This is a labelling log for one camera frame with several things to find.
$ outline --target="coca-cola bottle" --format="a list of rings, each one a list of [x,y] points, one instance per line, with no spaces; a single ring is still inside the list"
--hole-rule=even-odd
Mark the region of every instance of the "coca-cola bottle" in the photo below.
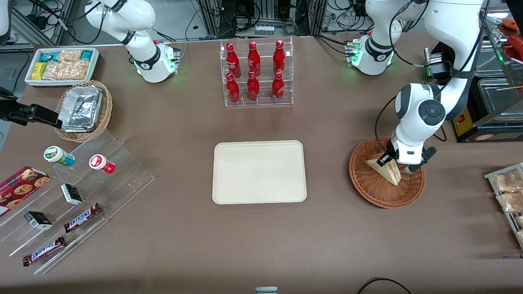
[[[228,43],[225,47],[227,48],[227,67],[229,68],[229,72],[232,73],[235,78],[240,78],[240,76],[242,76],[240,59],[238,58],[238,54],[234,52],[234,45]]]
[[[281,79],[281,71],[277,71],[274,75],[274,81],[272,82],[272,100],[276,103],[280,103],[283,100],[283,88],[285,83]]]
[[[240,88],[238,83],[234,80],[234,75],[232,73],[227,73],[227,94],[229,95],[229,100],[232,104],[240,103]]]
[[[256,76],[260,76],[262,73],[262,64],[260,62],[260,53],[256,49],[256,42],[249,42],[249,55],[247,56],[249,63],[249,71],[254,71]]]
[[[249,89],[249,99],[253,102],[258,101],[258,97],[260,95],[260,83],[258,82],[256,73],[254,71],[249,72],[247,88]]]
[[[276,50],[272,56],[272,61],[274,62],[274,74],[276,74],[278,71],[283,72],[285,69],[285,52],[283,50],[282,40],[276,41]]]

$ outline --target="clear acrylic display stand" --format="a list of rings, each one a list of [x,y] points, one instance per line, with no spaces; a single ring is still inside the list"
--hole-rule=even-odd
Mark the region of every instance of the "clear acrylic display stand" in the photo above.
[[[71,167],[56,164],[48,172],[51,181],[44,188],[50,187],[49,190],[34,199],[29,197],[23,201],[3,216],[0,223],[2,243],[11,257],[20,260],[20,266],[24,256],[64,235],[67,243],[65,248],[59,248],[29,266],[36,270],[35,275],[47,272],[154,180],[154,176],[125,148],[123,141],[110,131],[89,139],[71,154],[75,156],[75,163]],[[88,161],[95,154],[102,154],[116,164],[113,174],[107,175],[89,167]],[[64,183],[78,188],[83,198],[81,205],[65,201],[60,189]],[[65,234],[63,225],[95,203],[99,203],[103,211],[73,232]],[[53,226],[46,231],[33,229],[24,218],[27,211],[43,212]]]
[[[283,50],[285,51],[285,70],[283,71],[283,81],[285,87],[283,88],[283,99],[281,102],[276,103],[272,100],[272,82],[274,81],[274,72],[272,69],[272,55],[276,49],[276,41],[283,40]],[[226,75],[229,72],[227,67],[227,50],[225,45],[227,43],[234,44],[234,51],[238,54],[240,59],[240,69],[242,76],[236,79],[238,86],[240,87],[240,103],[232,104],[227,94],[227,83]],[[249,55],[248,43],[236,43],[232,41],[221,41],[220,43],[220,63],[222,66],[222,83],[223,83],[223,96],[225,98],[226,107],[245,107],[245,106],[278,106],[278,105],[292,105],[294,102],[294,91],[293,91],[293,47],[292,38],[262,38],[256,39],[256,46],[260,53],[261,59],[261,75],[258,77],[260,83],[260,97],[257,102],[253,102],[248,97],[247,81],[249,79],[249,66],[247,63],[247,56]]]

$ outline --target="brown table surface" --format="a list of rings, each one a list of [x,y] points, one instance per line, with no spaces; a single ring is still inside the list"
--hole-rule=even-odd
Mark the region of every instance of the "brown table surface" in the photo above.
[[[518,245],[483,179],[521,162],[521,143],[457,144],[445,125],[449,142],[426,142],[438,153],[420,199],[380,209],[355,191],[348,159],[373,136],[385,102],[425,80],[424,70],[396,58],[382,75],[365,76],[316,39],[293,40],[294,105],[266,109],[224,107],[219,41],[190,43],[183,73],[159,84],[137,75],[123,46],[99,47],[95,77],[114,100],[109,129],[157,179],[43,276],[2,248],[0,292],[228,294],[274,285],[282,294],[356,293],[381,276],[412,293],[522,293],[523,261],[502,259]],[[407,33],[398,48],[419,63],[435,44]],[[22,101],[54,109],[63,91],[27,86]],[[398,121],[390,107],[379,133]],[[218,143],[291,139],[304,146],[304,202],[212,201]],[[13,125],[0,178],[23,165],[50,169],[42,151],[54,144],[77,146],[48,126]]]

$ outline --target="red cookie box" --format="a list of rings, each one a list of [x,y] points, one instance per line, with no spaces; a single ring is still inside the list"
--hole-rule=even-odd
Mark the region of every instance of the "red cookie box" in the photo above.
[[[22,200],[47,184],[49,176],[36,168],[24,166],[0,183],[0,217],[15,208]]]

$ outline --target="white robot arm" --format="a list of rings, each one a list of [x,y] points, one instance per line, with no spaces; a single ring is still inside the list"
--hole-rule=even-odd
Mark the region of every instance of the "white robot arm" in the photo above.
[[[177,72],[179,52],[155,43],[146,29],[156,21],[154,9],[143,0],[94,0],[85,5],[85,11],[98,5],[87,14],[87,20],[126,46],[134,59],[138,73],[150,83],[158,83]]]
[[[425,26],[429,34],[451,47],[456,58],[451,80],[446,86],[411,83],[396,96],[395,110],[401,120],[391,135],[393,152],[399,163],[419,165],[423,160],[423,144],[443,124],[460,115],[467,102],[467,91],[477,39],[480,33],[478,16],[483,0],[412,0],[405,9],[405,0],[367,0],[366,10],[374,20],[371,36],[364,36],[353,59],[353,66],[369,75],[382,73],[392,58],[392,42],[402,31],[398,19],[415,20],[425,5]]]

